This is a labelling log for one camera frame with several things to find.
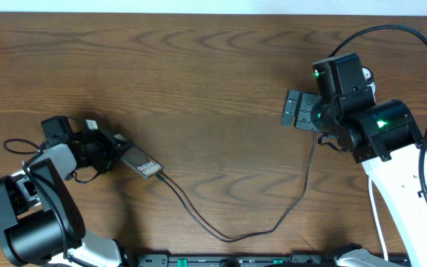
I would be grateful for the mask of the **bronze Galaxy smartphone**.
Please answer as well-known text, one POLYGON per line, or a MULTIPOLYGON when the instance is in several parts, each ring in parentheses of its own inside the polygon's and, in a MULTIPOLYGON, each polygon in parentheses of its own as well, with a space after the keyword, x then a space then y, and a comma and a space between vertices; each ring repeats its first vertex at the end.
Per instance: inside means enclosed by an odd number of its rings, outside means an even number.
POLYGON ((164 166, 153 157, 144 152, 138 145, 130 139, 121 135, 115 135, 114 138, 121 143, 130 145, 130 147, 121 155, 120 159, 127 166, 131 167, 141 177, 148 179, 155 176, 164 169, 164 166))

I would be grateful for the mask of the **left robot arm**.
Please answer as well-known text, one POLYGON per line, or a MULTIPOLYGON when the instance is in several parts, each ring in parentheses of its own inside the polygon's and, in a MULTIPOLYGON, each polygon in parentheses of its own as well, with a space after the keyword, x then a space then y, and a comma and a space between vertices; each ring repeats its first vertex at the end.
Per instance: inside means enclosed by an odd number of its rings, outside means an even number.
POLYGON ((68 117, 42 121, 46 140, 21 170, 0 178, 0 246, 15 266, 137 266, 114 239, 88 231, 65 181, 92 167, 113 169, 133 143, 86 120, 79 132, 68 117))

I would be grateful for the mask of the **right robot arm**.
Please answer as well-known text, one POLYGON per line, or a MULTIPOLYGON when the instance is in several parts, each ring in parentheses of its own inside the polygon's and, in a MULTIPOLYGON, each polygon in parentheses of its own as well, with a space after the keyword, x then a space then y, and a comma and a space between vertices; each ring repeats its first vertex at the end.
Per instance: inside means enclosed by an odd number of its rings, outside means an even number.
POLYGON ((289 90, 281 123, 335 139, 375 184, 412 266, 427 266, 427 162, 419 174, 423 135, 400 100, 378 104, 373 73, 355 53, 315 62, 318 93, 289 90))

